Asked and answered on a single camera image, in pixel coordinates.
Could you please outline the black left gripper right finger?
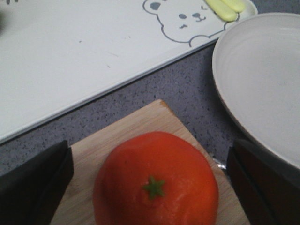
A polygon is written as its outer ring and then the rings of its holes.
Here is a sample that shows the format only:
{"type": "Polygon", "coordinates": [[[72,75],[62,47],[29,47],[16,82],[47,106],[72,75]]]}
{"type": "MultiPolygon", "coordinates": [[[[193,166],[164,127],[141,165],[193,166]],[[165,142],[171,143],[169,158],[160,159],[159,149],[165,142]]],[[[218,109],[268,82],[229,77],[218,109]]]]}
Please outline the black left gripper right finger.
{"type": "Polygon", "coordinates": [[[234,141],[227,173],[252,225],[300,223],[300,171],[247,140],[234,141]]]}

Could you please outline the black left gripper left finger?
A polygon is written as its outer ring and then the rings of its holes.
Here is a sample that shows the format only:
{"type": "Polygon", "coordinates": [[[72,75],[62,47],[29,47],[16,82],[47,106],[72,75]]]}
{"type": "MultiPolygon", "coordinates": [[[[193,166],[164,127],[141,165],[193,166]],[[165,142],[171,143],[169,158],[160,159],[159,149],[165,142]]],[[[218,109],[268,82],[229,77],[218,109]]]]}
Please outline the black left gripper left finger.
{"type": "Polygon", "coordinates": [[[2,225],[48,225],[74,174],[72,149],[57,143],[0,177],[2,225]]]}

